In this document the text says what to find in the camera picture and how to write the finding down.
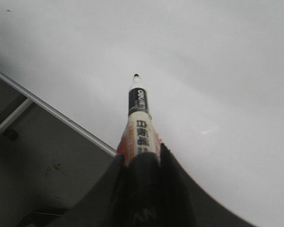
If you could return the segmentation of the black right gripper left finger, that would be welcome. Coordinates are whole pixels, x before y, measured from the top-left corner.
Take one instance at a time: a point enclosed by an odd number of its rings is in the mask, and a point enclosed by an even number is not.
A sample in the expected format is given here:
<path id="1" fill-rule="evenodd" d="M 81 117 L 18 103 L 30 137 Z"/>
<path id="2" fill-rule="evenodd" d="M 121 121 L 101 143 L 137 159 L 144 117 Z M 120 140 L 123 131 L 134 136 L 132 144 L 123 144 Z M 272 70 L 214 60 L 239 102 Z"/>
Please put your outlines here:
<path id="1" fill-rule="evenodd" d="M 72 209 L 48 227 L 123 227 L 126 168 L 117 155 L 93 186 Z"/>

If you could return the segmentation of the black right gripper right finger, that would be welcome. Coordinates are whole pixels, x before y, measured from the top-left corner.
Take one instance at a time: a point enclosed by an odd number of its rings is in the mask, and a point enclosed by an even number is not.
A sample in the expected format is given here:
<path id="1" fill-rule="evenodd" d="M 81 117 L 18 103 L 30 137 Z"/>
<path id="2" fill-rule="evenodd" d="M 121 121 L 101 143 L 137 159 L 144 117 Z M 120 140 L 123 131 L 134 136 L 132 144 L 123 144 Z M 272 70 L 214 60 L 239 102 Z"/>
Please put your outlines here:
<path id="1" fill-rule="evenodd" d="M 160 169 L 168 227 L 252 227 L 207 194 L 161 143 Z"/>

